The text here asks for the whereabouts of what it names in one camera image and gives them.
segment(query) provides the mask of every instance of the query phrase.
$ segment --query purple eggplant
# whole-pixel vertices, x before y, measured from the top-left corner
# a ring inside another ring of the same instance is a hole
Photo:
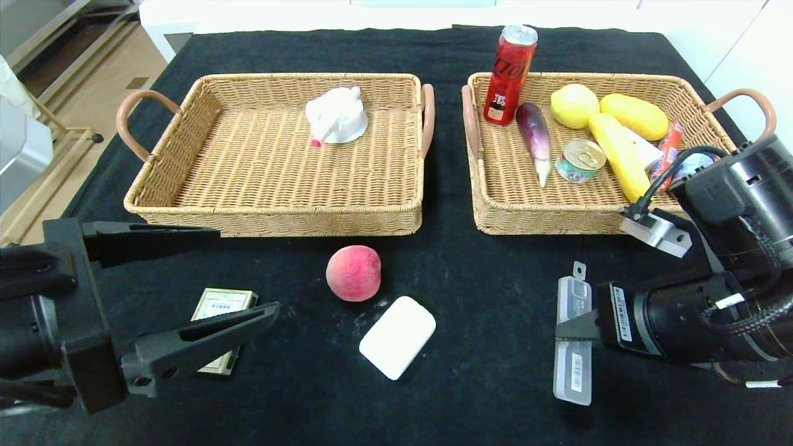
[[[550,138],[542,111],[536,104],[526,102],[518,107],[515,121],[518,123],[526,147],[531,153],[534,169],[540,180],[540,187],[545,187],[550,173]]]

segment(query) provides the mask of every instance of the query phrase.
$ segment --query can lid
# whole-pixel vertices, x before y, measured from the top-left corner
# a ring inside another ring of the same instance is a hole
[[[567,143],[562,153],[573,166],[587,171],[596,171],[606,164],[603,149],[584,138],[576,138]]]
[[[514,45],[533,45],[537,43],[537,30],[525,25],[507,25],[501,36]]]

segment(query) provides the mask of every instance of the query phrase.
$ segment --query wicker basket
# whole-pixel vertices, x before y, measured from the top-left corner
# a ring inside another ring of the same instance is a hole
[[[368,129],[314,148],[305,103],[353,85],[362,88]],[[175,113],[151,155],[127,129],[144,97]],[[414,233],[434,125],[432,86],[414,75],[208,75],[181,108],[138,91],[117,115],[119,135],[144,161],[124,207],[150,223],[209,226],[223,236]]]
[[[473,218],[477,228],[492,235],[611,234],[619,232],[620,208],[628,204],[617,178],[606,166],[588,183],[574,184],[552,171],[540,189],[531,154],[513,120],[493,125],[481,113],[490,73],[476,73],[462,88],[465,134],[471,176]],[[551,161],[573,138],[592,139],[588,130],[572,130],[557,123],[550,112],[550,94],[569,83],[581,83],[602,98],[619,92],[652,102],[684,127],[683,147],[714,145],[733,151],[735,145],[713,116],[713,110],[738,94],[754,98],[766,113],[765,134],[773,132],[773,108],[760,93],[736,90],[706,106],[691,85],[677,77],[590,73],[529,73],[521,102],[534,102],[546,117]],[[684,214],[667,194],[653,200],[655,207]]]

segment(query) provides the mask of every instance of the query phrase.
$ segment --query black tablecloth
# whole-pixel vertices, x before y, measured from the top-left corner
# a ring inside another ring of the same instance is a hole
[[[455,27],[192,37],[154,85],[176,102],[212,73],[409,72],[433,84],[423,226],[404,237],[229,239],[97,271],[120,342],[188,320],[207,286],[255,290],[264,302],[280,301],[282,315],[246,345],[230,379],[190,377],[156,399],[128,397],[90,417],[75,407],[0,420],[0,444],[790,444],[789,395],[602,348],[593,354],[592,406],[554,399],[556,285],[572,261],[588,265],[592,283],[646,279],[686,262],[626,236],[487,236],[474,228],[460,87],[489,69],[498,35]],[[678,75],[712,99],[659,34],[539,36],[534,71]],[[718,117],[741,143],[726,115]],[[144,103],[130,126],[150,148],[169,119],[159,104]],[[139,169],[116,137],[67,215],[138,221],[121,200]],[[328,258],[348,244],[381,255],[383,283],[371,302],[341,302],[325,284]],[[358,342],[382,314],[378,303],[403,294],[426,306],[438,328],[393,382],[358,353]]]

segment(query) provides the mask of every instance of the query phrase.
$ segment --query white soap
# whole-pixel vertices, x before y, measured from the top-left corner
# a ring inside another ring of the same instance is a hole
[[[361,339],[358,350],[383,375],[396,381],[435,331],[435,318],[418,302],[402,296]]]

